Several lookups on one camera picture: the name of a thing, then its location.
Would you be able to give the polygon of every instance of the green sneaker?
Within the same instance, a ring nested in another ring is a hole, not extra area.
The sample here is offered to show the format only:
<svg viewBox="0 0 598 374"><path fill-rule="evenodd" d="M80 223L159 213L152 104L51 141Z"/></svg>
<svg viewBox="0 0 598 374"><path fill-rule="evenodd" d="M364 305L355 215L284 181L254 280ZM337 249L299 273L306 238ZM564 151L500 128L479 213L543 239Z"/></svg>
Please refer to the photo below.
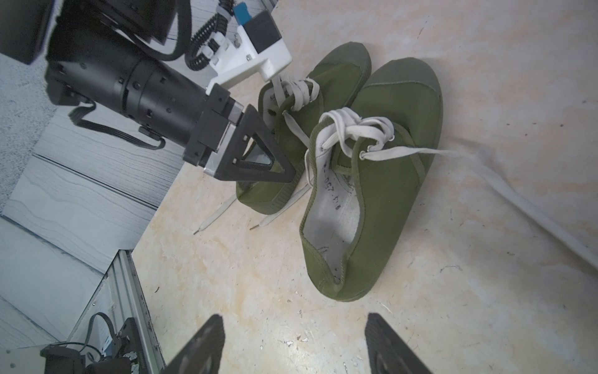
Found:
<svg viewBox="0 0 598 374"><path fill-rule="evenodd" d="M437 148L442 116L438 79L413 58L385 64L351 109L322 116L310 137L314 186L300 226L307 273L322 294L351 301L374 286L433 157L388 152Z"/></svg>
<svg viewBox="0 0 598 374"><path fill-rule="evenodd" d="M351 105L370 76L370 54L361 43L345 43L328 53L307 79L275 78L260 91L258 111L273 129L281 149L295 168L290 183L237 183L241 203L262 214L274 214L289 201L305 166L309 135L322 113ZM255 162L263 152L254 147L246 159Z"/></svg>

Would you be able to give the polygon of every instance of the blue connector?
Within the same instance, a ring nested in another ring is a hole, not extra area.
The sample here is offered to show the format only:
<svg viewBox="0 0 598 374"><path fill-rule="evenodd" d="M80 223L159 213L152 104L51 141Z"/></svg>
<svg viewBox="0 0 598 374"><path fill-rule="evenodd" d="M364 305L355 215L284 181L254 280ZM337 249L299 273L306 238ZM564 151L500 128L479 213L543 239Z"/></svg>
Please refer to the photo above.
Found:
<svg viewBox="0 0 598 374"><path fill-rule="evenodd" d="M244 2L239 3L233 7L234 17L237 19L239 26L243 26L247 21L251 19L249 12L247 11L247 4Z"/></svg>

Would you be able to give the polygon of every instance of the black cable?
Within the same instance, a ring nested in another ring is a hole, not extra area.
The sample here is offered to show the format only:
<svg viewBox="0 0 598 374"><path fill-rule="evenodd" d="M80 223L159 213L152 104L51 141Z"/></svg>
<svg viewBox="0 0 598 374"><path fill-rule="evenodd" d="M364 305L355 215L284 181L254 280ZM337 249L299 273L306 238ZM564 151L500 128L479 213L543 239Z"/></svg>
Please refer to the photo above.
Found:
<svg viewBox="0 0 598 374"><path fill-rule="evenodd" d="M89 343L89 338L91 337L91 330L93 329L93 320L94 320L94 318L96 318L97 315L102 317L104 322L106 322L106 325L108 325L108 331L110 332L110 337L112 338L112 341L116 342L118 340L118 337L116 336L116 333L114 332L114 325L112 325L112 321L110 320L110 317L102 312L98 312L98 313L95 313L94 315L92 315L91 318L89 318L89 325L87 326L87 336L85 337L85 343L83 343L84 347L81 348L81 350L79 352L81 352L83 349L85 349L86 346L90 346L87 343Z"/></svg>
<svg viewBox="0 0 598 374"><path fill-rule="evenodd" d="M219 0L218 5L228 12L230 16L233 15L234 0ZM199 48L209 42L212 32L220 32L226 36L227 28L228 19L220 13L216 13L193 35L189 49L185 52L185 63L191 70L202 70L208 65L210 60L206 55L203 53L197 54ZM218 50L218 48L214 50L214 46L212 45L209 47L213 52Z"/></svg>
<svg viewBox="0 0 598 374"><path fill-rule="evenodd" d="M191 39L191 1L190 0L176 0L176 12L178 18L178 36L176 37L176 46L171 54L164 54L157 50L150 48L147 44L141 41L132 32L123 29L123 32L141 48L145 53L160 61L173 61L181 57L189 48Z"/></svg>
<svg viewBox="0 0 598 374"><path fill-rule="evenodd" d="M134 136L127 134L126 132L122 132L121 130L113 129L112 127L105 126L103 124L91 122L84 120L87 114L91 113L96 109L96 103L93 100L87 100L87 104L91 104L90 107L76 107L69 113L69 118L73 122L75 126L83 127L84 129L89 129L97 132L102 132L104 134L116 136L126 142L129 142L133 145L136 145L141 148L146 148L149 150L159 150L164 148L166 145L166 141L164 138L160 138L160 143L158 145L151 145L144 141L141 141Z"/></svg>
<svg viewBox="0 0 598 374"><path fill-rule="evenodd" d="M59 343L51 343L50 345L83 345L84 347L81 349L84 350L86 347L89 347L91 349L93 349L94 351L97 352L97 354L100 355L100 359L102 359L102 357L104 357L104 355L102 355L102 353L100 352L99 349L97 349L96 347L94 347L93 345L90 344L84 344L84 343L79 343L79 342L59 342Z"/></svg>

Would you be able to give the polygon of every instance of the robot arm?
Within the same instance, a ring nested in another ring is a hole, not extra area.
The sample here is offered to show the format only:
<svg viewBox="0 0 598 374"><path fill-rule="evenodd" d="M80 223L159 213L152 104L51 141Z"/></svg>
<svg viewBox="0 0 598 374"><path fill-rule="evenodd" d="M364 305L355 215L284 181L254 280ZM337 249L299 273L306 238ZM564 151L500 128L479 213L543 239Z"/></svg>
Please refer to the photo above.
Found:
<svg viewBox="0 0 598 374"><path fill-rule="evenodd" d="M155 58L146 45L139 46L140 40L131 42L117 31L121 29L130 38L137 35L145 40L155 34L165 36L164 30L170 25L165 28L161 21L160 27L154 25L160 32L152 32L147 26L152 23L144 23L139 14L141 9L150 11L155 7L174 12L173 2L137 0L137 13L127 15L114 8L123 4L118 0L65 0L47 54L50 100L56 105L92 104L71 112L75 124L136 145L143 143L141 146L146 148L160 148L138 139L126 139L116 129L83 120L95 103L119 112L137 122L141 133L161 141L162 146L163 138L183 146L184 160L204 167L216 179L291 181L295 170L261 115L251 105L243 111L228 91L256 72L268 81L291 62L271 15L264 11L250 18L242 3L234 11L239 20L234 41L217 29L210 34L199 47L198 58L203 59L204 66L207 59L218 75L204 90ZM180 12L183 7L178 4ZM162 14L160 19L172 22L173 14ZM176 50L181 49L179 45L178 41ZM251 141L264 151L266 157L262 159L269 162L246 159L245 151Z"/></svg>

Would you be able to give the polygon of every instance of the gray carpet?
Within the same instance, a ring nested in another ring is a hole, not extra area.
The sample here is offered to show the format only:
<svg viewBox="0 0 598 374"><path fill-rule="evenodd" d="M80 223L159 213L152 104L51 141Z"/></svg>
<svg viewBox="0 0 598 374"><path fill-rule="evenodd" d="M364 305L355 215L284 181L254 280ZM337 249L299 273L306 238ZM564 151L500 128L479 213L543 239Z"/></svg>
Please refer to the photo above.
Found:
<svg viewBox="0 0 598 374"><path fill-rule="evenodd" d="M0 54L0 212L56 107L45 93L42 54L25 65Z"/></svg>

